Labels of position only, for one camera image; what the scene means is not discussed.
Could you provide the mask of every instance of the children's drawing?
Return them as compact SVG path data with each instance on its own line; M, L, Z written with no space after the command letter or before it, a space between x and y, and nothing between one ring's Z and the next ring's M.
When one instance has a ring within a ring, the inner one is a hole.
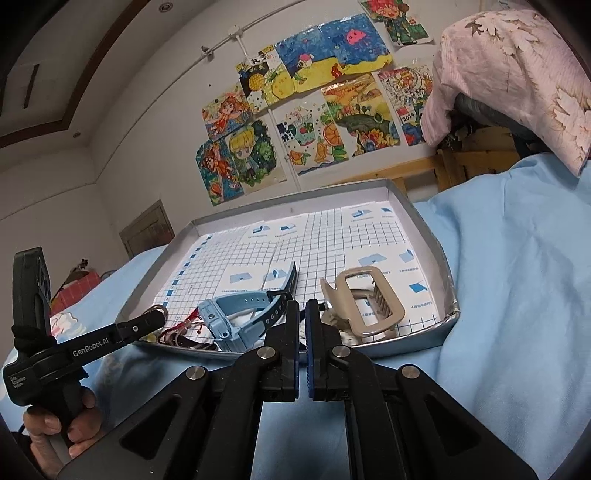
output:
M340 127L345 148L362 155L400 144L400 137L373 75L322 89L330 114Z
M412 65L378 73L386 94L396 110L408 146L424 142L421 115L433 90L433 79L426 65Z
M253 113L293 95L294 85L273 45L236 65L242 90Z
M281 139L298 175L349 158L339 131L320 92L308 95L297 106L275 111Z
M344 74L378 70L392 56L366 15L346 17L311 27L275 45L293 79L296 92L306 92Z
M267 126L262 120L228 135L226 143L245 194L285 180L271 137L267 135Z
M313 90L343 75L332 43L318 26L280 41L275 49L293 79L296 92Z
M217 140L245 125L252 110L240 83L203 107L203 121L211 140Z
M244 194L224 141L208 140L197 150L195 160L213 206Z
M392 63L392 55L365 14L320 25L345 74L367 73Z
M361 5L374 20L383 21L395 45L426 43L431 37L402 0L367 0Z

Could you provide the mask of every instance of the light blue bedsheet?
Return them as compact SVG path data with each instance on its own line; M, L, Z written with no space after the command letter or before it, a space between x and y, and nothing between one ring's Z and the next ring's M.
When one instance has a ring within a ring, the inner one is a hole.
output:
M535 155L416 207L446 252L462 315L441 348L381 363L419 365L547 479L591 417L591 170L577 180L555 156ZM89 330L112 322L161 250L72 315ZM129 346L92 364L86 384L111 426L194 363ZM312 403L305 371L300 379L295 404L264 405L254 479L348 478L342 405ZM16 429L22 410L3 389L0 410Z

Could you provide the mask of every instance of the light blue smartwatch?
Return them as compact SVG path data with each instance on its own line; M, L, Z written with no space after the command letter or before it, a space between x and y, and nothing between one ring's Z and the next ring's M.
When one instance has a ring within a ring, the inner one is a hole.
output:
M204 300L199 304L199 316L222 352L246 352L283 316L296 282L296 263L291 262L280 290L246 291ZM241 327L228 320L228 316L247 310L256 310L256 315Z

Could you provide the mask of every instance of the finger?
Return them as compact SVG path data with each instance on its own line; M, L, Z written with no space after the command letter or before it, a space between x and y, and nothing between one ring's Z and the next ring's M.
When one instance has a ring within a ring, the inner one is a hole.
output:
M22 422L31 437L54 435L61 430L60 420L41 407L29 407L22 416Z
M85 409L68 428L68 437L74 443L89 440L99 433L103 416L98 408Z
M104 436L105 436L105 432L103 432L101 430L99 433L97 433L91 439L84 440L83 442L76 443L75 445L72 445L69 449L70 456L72 458L76 458L78 455L80 455L81 453L85 452L90 447L92 447L96 442L98 442Z
M82 387L82 404L86 408L94 408L96 405L96 397L90 388Z
M56 451L44 435L31 435L31 453L47 478L54 479L63 467Z

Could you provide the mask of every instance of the white wall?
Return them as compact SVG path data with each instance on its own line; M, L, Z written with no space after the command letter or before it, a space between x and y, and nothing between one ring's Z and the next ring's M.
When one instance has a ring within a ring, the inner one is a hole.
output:
M27 160L0 173L0 359L12 346L16 252L43 247L52 293L82 258L99 274L125 263L94 179L86 148Z
M243 53L235 41L218 49L212 61L200 62L161 95L198 58L201 46L212 47L232 25L245 25L288 3L220 0L189 21L134 77L90 143L99 176L97 185L117 231L158 199L163 201L173 229L178 232L195 218L296 190L294 182L288 181L218 207L212 207L209 201L194 160L196 150L207 140L201 107L238 81L235 65L243 60ZM414 0L412 7L434 42L398 51L392 48L398 63L432 57L443 29L477 12L479 0ZM246 31L243 41L248 53L254 54L311 25L360 12L356 0L307 0ZM378 30L391 45L384 26L379 24ZM275 149L283 156L278 139ZM304 189L321 187L431 153L426 145L387 148L300 180Z

